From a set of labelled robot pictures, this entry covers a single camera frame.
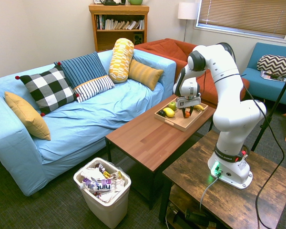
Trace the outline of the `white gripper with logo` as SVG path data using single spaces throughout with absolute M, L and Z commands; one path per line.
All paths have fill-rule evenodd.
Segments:
M 183 117 L 185 118 L 185 108 L 190 107 L 189 114 L 192 115 L 194 106 L 201 103 L 201 97 L 197 96 L 183 96 L 176 98 L 176 107 L 182 109 Z

